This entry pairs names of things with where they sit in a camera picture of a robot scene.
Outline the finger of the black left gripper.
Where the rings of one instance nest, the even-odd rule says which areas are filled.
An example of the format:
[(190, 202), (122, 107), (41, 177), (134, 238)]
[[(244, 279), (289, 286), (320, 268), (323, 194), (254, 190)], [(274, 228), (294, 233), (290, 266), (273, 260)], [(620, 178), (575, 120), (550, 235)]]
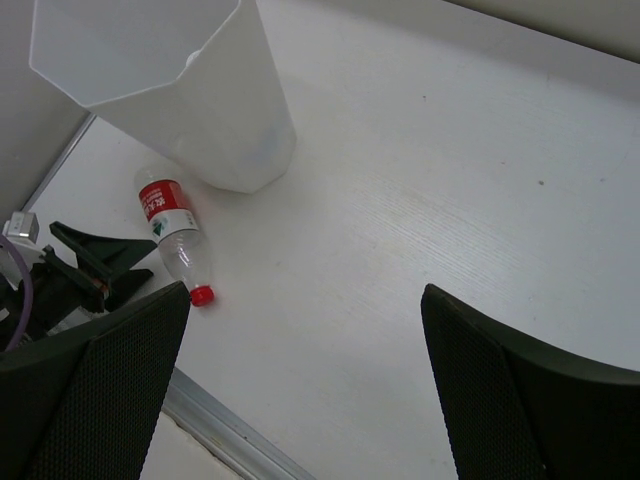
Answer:
[(104, 300), (105, 309), (119, 309), (153, 277), (149, 269), (131, 270), (112, 281)]
[(94, 278), (120, 278), (156, 249), (152, 240), (91, 235), (59, 221), (49, 229), (75, 254), (78, 269)]

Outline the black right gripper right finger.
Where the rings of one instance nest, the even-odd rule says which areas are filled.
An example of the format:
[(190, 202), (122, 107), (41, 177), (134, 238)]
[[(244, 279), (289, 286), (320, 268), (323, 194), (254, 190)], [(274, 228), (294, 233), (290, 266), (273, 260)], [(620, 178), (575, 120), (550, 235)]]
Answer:
[(638, 372), (538, 340), (433, 284), (421, 316), (458, 478), (638, 478)]

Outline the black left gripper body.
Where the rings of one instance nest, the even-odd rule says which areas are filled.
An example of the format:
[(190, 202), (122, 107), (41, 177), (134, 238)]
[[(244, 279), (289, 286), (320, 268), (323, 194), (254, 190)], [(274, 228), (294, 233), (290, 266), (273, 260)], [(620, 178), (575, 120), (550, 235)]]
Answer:
[(108, 278), (94, 278), (62, 260), (51, 246), (18, 250), (24, 255), (32, 283), (32, 301), (25, 297), (26, 281), (11, 255), (1, 250), (1, 343), (18, 332), (21, 315), (30, 308), (18, 344), (36, 341), (79, 325), (106, 312)]

